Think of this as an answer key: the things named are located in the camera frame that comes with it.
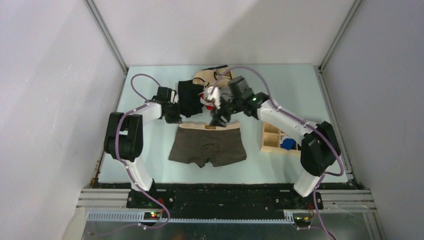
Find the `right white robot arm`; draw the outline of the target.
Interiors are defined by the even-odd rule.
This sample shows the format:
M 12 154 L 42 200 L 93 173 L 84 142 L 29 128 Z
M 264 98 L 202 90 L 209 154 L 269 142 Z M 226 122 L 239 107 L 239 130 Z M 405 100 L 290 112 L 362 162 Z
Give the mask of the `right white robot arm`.
M 333 126 L 323 121 L 316 123 L 301 119 L 274 101 L 270 94 L 255 93 L 244 77 L 229 81 L 228 93 L 213 85 L 204 89 L 203 96 L 213 103 L 211 126 L 226 127 L 232 115 L 244 113 L 283 131 L 300 146 L 302 170 L 294 183 L 291 204 L 304 209 L 311 202 L 310 194 L 321 183 L 328 168 L 335 162 L 344 174 L 341 150 Z

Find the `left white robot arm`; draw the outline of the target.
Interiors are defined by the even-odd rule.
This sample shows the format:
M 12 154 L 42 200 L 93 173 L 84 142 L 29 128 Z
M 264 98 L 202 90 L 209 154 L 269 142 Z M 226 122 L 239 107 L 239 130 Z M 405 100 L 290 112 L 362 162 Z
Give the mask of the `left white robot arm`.
M 144 146 L 144 126 L 161 119 L 168 124 L 182 121 L 177 91 L 163 86 L 141 106 L 127 112 L 110 113 L 104 138 L 104 152 L 124 165 L 131 188 L 141 192 L 138 201 L 145 208 L 156 206 L 158 194 L 150 190 L 154 179 L 139 160 Z

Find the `brown boxer briefs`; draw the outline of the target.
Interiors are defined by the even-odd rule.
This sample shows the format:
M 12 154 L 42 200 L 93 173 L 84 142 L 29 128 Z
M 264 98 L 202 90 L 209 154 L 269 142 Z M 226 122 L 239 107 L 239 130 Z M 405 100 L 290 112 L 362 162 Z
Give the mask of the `brown boxer briefs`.
M 183 122 L 177 127 L 168 159 L 193 163 L 199 168 L 208 163 L 216 168 L 245 161 L 247 152 L 242 142 L 241 125 L 238 121 L 225 127 Z

